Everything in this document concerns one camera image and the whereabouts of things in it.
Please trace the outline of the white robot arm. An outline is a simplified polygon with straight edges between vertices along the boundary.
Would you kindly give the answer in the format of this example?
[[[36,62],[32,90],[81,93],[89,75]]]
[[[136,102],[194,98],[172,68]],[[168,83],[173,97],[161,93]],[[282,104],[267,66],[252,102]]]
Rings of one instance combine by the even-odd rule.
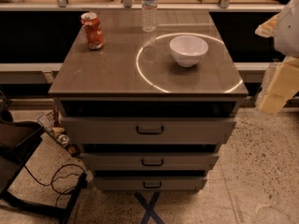
[[[273,37],[275,50],[285,55],[282,62],[269,64],[256,100],[259,112],[274,116],[299,92],[299,0],[291,0],[255,34]]]

